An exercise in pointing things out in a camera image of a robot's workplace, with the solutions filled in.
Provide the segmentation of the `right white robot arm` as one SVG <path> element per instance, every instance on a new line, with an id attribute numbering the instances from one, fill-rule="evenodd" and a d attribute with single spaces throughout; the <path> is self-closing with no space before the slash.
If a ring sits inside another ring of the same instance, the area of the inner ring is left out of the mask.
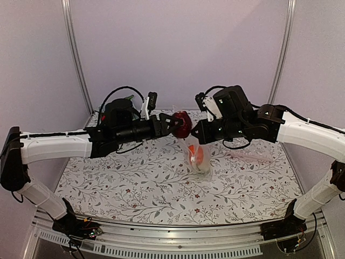
<path id="1" fill-rule="evenodd" d="M 191 134 L 205 145 L 244 138 L 301 146 L 334 159 L 330 170 L 303 196 L 291 202 L 279 231 L 290 235 L 313 212 L 344 193 L 344 130 L 304 118 L 283 105 L 252 105 L 241 86 L 213 86 L 195 101 L 207 119 L 200 120 Z"/>

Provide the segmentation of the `dark red apple toy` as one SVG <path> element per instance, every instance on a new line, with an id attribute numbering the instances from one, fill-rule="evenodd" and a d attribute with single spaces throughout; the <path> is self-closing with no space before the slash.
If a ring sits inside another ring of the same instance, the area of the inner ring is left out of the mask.
<path id="1" fill-rule="evenodd" d="M 178 111 L 175 112 L 172 116 L 177 119 L 183 120 L 183 124 L 178 129 L 172 132 L 173 136 L 179 139 L 187 138 L 192 129 L 192 121 L 188 113 L 186 111 Z"/>

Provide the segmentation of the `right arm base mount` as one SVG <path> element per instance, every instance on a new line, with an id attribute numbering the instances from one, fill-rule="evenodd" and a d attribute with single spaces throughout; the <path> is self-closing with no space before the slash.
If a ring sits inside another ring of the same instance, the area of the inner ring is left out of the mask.
<path id="1" fill-rule="evenodd" d="M 307 230 L 306 220 L 293 215 L 295 203 L 296 199 L 289 203 L 283 219 L 260 225 L 260 234 L 265 241 L 294 235 L 293 238 L 278 241 L 278 248 L 284 253 L 297 251 Z"/>

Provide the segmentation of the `white daikon radish toy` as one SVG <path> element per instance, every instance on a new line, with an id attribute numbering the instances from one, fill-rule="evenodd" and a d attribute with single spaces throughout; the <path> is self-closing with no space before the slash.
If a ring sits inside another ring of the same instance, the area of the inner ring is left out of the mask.
<path id="1" fill-rule="evenodd" d="M 196 174 L 199 175 L 208 175 L 211 172 L 211 167 L 209 163 L 202 163 L 202 164 L 196 164 L 193 167 Z"/>

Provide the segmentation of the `orange pepper toy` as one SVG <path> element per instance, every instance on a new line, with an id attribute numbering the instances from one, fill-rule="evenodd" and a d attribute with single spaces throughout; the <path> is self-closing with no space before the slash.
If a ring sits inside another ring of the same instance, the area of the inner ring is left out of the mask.
<path id="1" fill-rule="evenodd" d="M 202 164 L 204 159 L 204 152 L 203 148 L 199 145 L 190 145 L 188 146 L 189 151 L 189 162 L 192 166 L 195 166 L 196 164 Z"/>

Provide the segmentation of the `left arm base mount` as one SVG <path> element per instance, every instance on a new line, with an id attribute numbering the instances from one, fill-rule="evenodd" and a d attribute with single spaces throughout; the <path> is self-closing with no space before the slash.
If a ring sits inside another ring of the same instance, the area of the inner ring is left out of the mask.
<path id="1" fill-rule="evenodd" d="M 52 229 L 54 231 L 81 240 L 95 240 L 97 236 L 102 234 L 100 225 L 93 222 L 91 217 L 84 220 L 78 219 L 70 203 L 65 198 L 62 198 L 62 200 L 66 206 L 66 214 L 58 220 L 53 220 Z"/>

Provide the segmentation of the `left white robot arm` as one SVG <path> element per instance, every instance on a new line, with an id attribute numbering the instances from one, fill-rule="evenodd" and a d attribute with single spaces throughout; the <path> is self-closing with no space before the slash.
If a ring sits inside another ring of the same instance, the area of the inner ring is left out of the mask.
<path id="1" fill-rule="evenodd" d="M 131 100 L 120 98 L 100 106 L 93 127 L 53 133 L 10 128 L 1 152 L 1 186 L 45 210 L 68 234 L 76 234 L 80 222 L 69 203 L 30 177 L 28 166 L 64 158 L 103 158 L 122 144 L 165 137 L 183 125 L 183 120 L 174 116 L 151 114 L 154 108 L 151 97 L 143 101 L 140 110 Z"/>

